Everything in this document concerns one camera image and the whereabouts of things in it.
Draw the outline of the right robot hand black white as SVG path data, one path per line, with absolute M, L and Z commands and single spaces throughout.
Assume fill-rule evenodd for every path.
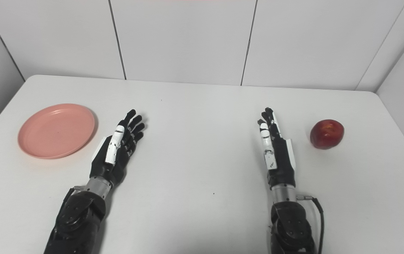
M 284 139 L 274 111 L 267 107 L 257 121 L 267 168 L 267 182 L 272 190 L 278 185 L 296 186 L 292 142 Z

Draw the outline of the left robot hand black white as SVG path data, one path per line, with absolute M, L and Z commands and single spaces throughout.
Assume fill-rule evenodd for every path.
M 103 178 L 111 187 L 118 186 L 126 175 L 126 166 L 144 136 L 143 117 L 131 109 L 113 135 L 104 139 L 91 163 L 90 178 Z

